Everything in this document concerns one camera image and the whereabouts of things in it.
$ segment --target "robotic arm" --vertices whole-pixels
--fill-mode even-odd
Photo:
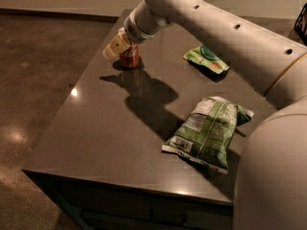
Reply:
[[[172,23],[283,108],[248,138],[237,174],[234,229],[305,229],[307,48],[202,0],[144,0],[124,28],[129,40],[141,43]]]

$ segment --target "green chip bag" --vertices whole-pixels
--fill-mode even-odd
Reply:
[[[215,74],[221,74],[222,72],[225,72],[229,69],[229,66],[227,66],[204,45],[190,50],[183,57],[186,60],[197,64],[198,66],[205,66]]]
[[[203,98],[162,150],[227,174],[226,149],[235,128],[252,116],[252,111],[223,98]]]

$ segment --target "soda can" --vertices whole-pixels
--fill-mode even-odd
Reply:
[[[139,62],[138,45],[136,43],[131,44],[131,47],[129,47],[127,51],[119,54],[119,58],[123,67],[137,67]]]

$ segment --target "floor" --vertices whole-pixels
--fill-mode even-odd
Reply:
[[[285,36],[294,25],[247,19]],[[0,14],[0,229],[80,229],[21,168],[113,24]]]

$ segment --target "table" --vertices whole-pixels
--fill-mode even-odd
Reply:
[[[104,59],[129,13],[122,13],[23,171],[83,229],[231,229],[240,154],[275,110],[232,70],[212,80],[185,61],[184,53],[201,44],[178,25],[139,45],[137,69]],[[255,112],[228,148],[228,175],[161,152],[198,101],[211,96]]]

